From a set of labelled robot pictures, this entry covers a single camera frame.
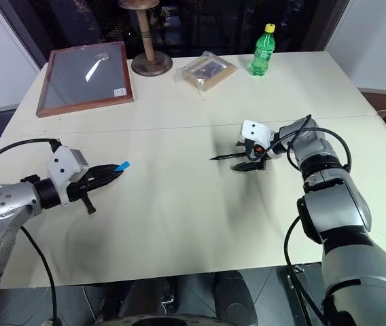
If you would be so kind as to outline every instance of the green bottle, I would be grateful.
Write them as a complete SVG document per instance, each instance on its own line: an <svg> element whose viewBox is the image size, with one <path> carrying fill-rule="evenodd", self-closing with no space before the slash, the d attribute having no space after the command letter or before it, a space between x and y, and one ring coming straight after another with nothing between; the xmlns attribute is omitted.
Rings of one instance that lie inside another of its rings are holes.
<svg viewBox="0 0 386 326"><path fill-rule="evenodd" d="M268 68L268 62L275 50L275 39L273 32L275 31L274 24L267 24L265 33L256 41L255 53L251 65L251 72L254 76L263 76Z"/></svg>

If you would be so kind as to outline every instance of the clear plastic bag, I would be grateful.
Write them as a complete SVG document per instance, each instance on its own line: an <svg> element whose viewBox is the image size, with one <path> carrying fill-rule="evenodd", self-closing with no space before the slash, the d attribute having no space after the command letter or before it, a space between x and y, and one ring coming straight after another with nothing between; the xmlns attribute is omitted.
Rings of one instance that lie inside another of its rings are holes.
<svg viewBox="0 0 386 326"><path fill-rule="evenodd" d="M237 66L205 51L193 62L177 69L176 74L177 79L186 80L201 92L206 92L236 70Z"/></svg>

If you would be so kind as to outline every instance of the gray floor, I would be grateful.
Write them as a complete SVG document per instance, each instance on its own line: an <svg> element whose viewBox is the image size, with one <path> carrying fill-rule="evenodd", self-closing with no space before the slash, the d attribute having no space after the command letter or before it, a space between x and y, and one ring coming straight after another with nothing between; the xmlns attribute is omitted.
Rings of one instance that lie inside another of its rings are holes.
<svg viewBox="0 0 386 326"><path fill-rule="evenodd" d="M321 274L319 264L305 266L309 284L317 286L321 297ZM255 302L260 326L296 326L299 316L290 309L284 287L278 277L280 268L254 268L241 270ZM211 294L212 274L180 276L178 313L215 316L214 299ZM86 294L96 316L103 304L101 287L85 286ZM93 324L81 286L57 287L58 314L64 325ZM0 291L0 326L39 326L52 316L49 288L11 289Z"/></svg>

